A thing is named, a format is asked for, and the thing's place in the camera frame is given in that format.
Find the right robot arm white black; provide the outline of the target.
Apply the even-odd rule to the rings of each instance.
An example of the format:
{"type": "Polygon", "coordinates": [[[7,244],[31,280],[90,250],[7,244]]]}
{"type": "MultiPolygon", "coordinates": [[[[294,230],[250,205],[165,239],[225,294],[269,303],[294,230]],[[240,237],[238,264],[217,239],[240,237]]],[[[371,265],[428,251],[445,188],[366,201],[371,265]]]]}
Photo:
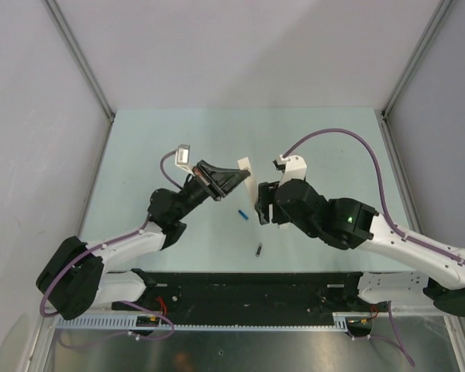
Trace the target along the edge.
{"type": "Polygon", "coordinates": [[[433,305],[465,317],[465,248],[395,225],[384,213],[355,199],[325,199],[301,179],[259,184],[255,209],[262,225],[291,223],[307,237],[338,250],[377,253],[409,268],[361,274],[356,284],[342,291],[349,310],[392,302],[433,305]]]}

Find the light blue battery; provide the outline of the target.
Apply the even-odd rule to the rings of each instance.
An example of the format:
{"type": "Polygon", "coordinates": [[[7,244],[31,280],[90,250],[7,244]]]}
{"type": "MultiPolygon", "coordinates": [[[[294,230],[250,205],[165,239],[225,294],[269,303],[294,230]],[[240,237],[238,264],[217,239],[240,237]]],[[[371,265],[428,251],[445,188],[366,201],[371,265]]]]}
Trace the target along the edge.
{"type": "Polygon", "coordinates": [[[249,220],[248,215],[245,212],[243,212],[241,209],[238,210],[238,213],[244,220],[246,220],[246,221],[249,220]]]}

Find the black silver battery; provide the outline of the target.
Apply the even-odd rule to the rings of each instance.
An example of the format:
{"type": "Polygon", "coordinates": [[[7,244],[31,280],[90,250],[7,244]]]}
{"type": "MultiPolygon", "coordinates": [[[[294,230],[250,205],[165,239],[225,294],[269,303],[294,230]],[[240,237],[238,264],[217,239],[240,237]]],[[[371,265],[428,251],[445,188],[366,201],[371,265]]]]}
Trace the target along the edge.
{"type": "Polygon", "coordinates": [[[262,249],[263,249],[263,244],[260,243],[260,244],[258,245],[258,247],[257,247],[257,251],[256,251],[256,254],[255,254],[256,257],[260,257],[261,252],[262,252],[262,249]]]}

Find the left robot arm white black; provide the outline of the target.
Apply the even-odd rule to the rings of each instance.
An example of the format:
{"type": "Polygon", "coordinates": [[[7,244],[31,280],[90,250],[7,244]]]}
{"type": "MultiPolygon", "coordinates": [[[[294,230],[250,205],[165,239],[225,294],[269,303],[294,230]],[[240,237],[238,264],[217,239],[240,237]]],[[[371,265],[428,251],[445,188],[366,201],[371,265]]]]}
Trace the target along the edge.
{"type": "Polygon", "coordinates": [[[122,236],[84,242],[66,238],[36,279],[40,314],[73,320],[94,305],[129,301],[150,308],[156,292],[140,270],[121,265],[174,245],[187,226],[183,219],[206,199],[221,201],[250,176],[247,169],[214,167],[201,160],[179,191],[158,188],[150,196],[143,224],[122,236]]]}

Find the white remote control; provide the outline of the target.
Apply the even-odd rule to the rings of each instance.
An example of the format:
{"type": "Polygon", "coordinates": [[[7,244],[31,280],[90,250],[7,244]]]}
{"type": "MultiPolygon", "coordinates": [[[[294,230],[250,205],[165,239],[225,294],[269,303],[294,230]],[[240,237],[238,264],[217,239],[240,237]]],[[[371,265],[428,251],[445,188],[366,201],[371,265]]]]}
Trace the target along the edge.
{"type": "Polygon", "coordinates": [[[280,229],[285,229],[288,226],[290,219],[278,205],[270,206],[269,212],[269,220],[272,224],[277,225],[277,227],[280,229]]]}

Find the white battery cover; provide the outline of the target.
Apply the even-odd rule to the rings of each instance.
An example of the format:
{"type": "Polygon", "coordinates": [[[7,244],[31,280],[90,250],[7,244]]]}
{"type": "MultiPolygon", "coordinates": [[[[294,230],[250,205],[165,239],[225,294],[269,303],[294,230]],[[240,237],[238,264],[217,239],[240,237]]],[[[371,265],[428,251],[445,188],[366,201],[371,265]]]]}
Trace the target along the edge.
{"type": "Polygon", "coordinates": [[[250,163],[250,159],[248,157],[244,157],[237,161],[237,164],[242,171],[248,171],[249,176],[244,180],[244,184],[246,187],[246,191],[250,200],[250,204],[252,208],[255,208],[255,204],[257,203],[258,199],[258,186],[257,181],[253,173],[253,168],[250,163]]]}

